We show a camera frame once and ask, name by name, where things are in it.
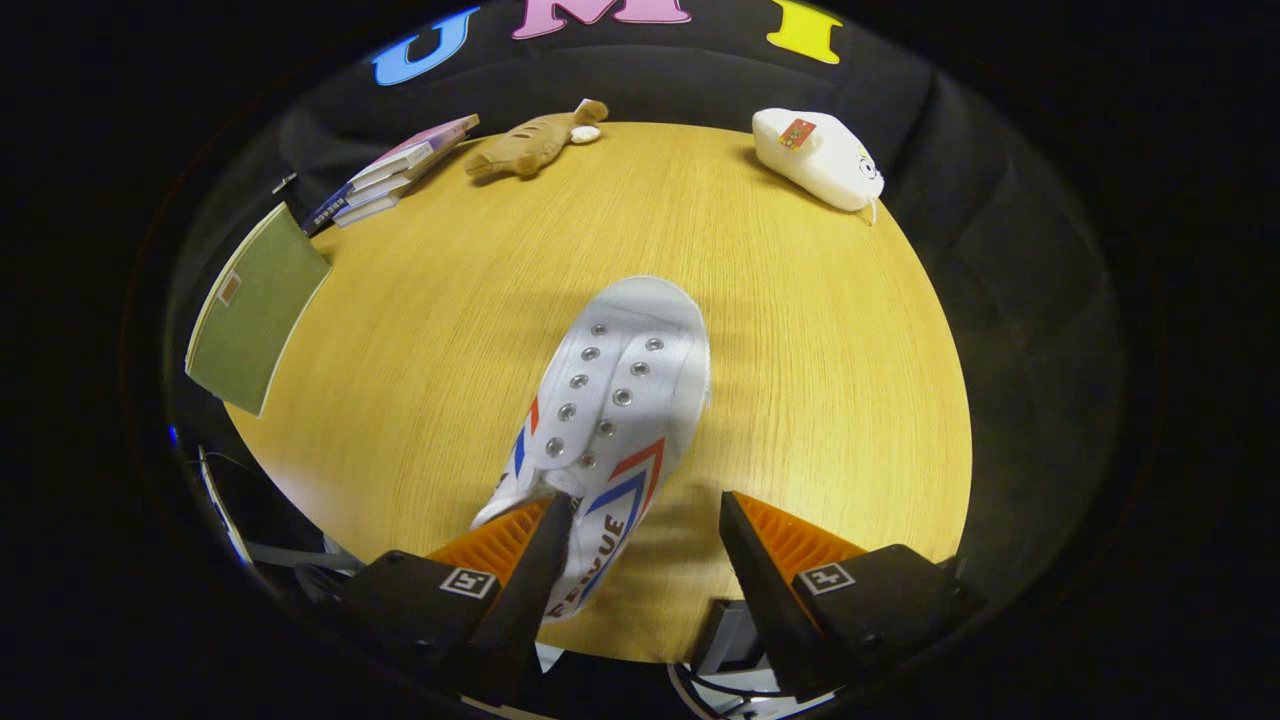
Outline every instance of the blue letter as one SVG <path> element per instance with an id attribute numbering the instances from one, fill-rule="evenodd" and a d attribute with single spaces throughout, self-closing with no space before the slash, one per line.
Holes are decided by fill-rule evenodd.
<path id="1" fill-rule="evenodd" d="M 440 46 L 421 60 L 408 61 L 408 46 L 417 40 L 416 35 L 374 58 L 374 79 L 378 85 L 396 85 L 448 60 L 467 41 L 467 17 L 479 9 L 462 10 L 431 26 L 431 29 L 440 31 Z"/>

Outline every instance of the cable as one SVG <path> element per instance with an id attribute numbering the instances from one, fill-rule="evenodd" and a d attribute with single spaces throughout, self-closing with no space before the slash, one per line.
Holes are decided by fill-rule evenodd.
<path id="1" fill-rule="evenodd" d="M 709 691 L 716 691 L 718 693 L 736 694 L 739 697 L 794 697 L 795 693 L 785 693 L 781 691 L 749 691 L 744 688 L 731 688 L 728 685 L 721 685 L 710 680 L 703 679 L 694 674 L 692 670 L 685 667 L 678 662 L 673 662 L 672 666 L 676 669 L 676 674 L 681 675 L 690 683 L 701 685 Z"/>

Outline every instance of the plush toy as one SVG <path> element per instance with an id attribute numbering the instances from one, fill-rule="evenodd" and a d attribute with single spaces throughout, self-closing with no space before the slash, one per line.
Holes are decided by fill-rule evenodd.
<path id="1" fill-rule="evenodd" d="M 819 200 L 841 210 L 872 206 L 884 190 L 884 176 L 861 141 L 826 113 L 769 108 L 751 118 L 755 156 Z"/>
<path id="2" fill-rule="evenodd" d="M 477 178 L 509 170 L 531 177 L 559 155 L 571 133 L 573 142 L 590 142 L 599 137 L 600 131 L 595 123 L 608 114 L 609 109 L 604 102 L 582 100 L 572 113 L 534 118 L 467 158 L 467 174 Z"/>

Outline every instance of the table surface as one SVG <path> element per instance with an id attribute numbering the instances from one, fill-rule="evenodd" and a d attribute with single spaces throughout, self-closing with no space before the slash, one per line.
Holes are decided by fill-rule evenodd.
<path id="1" fill-rule="evenodd" d="M 933 287 L 884 208 L 835 210 L 755 160 L 750 135 L 605 123 L 531 179 L 472 181 L 461 146 L 385 213 L 330 228 L 255 457 L 358 557 L 467 530 L 566 329 L 602 288 L 664 277 L 701 306 L 712 405 L 595 600 L 539 641 L 690 660 L 737 489 L 868 550 L 951 556 L 969 505 L 964 378 Z"/>

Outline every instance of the yellow letter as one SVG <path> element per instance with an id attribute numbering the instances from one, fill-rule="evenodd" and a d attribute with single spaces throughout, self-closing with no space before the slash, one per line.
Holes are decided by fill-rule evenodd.
<path id="1" fill-rule="evenodd" d="M 814 60 L 840 64 L 840 55 L 831 51 L 831 28 L 845 27 L 844 23 L 791 0 L 773 1 L 782 6 L 782 27 L 765 36 L 769 42 Z"/>

